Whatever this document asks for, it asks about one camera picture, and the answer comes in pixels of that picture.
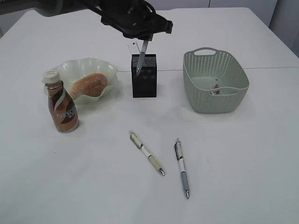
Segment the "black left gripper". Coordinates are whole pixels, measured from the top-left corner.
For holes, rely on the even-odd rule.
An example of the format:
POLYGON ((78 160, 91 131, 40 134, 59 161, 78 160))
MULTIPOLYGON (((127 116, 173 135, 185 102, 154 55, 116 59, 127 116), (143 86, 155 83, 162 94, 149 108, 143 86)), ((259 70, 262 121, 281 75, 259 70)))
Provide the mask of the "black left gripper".
POLYGON ((171 34, 173 22, 152 12, 152 7, 149 5, 146 8, 138 12, 137 8, 132 6, 125 14, 108 13, 107 16, 101 18, 101 22, 120 31, 124 37, 129 39, 152 41, 154 34, 171 34))

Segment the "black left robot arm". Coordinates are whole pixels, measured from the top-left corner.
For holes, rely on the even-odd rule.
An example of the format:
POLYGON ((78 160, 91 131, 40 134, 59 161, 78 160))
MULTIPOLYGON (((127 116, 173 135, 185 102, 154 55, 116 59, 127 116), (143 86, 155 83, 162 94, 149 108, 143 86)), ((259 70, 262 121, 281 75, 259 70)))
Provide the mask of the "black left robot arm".
POLYGON ((172 33, 173 23, 156 13, 145 0, 2 0, 0 14, 25 9, 52 17, 89 9, 101 16, 104 25, 120 31, 124 37, 151 41, 156 33, 172 33))

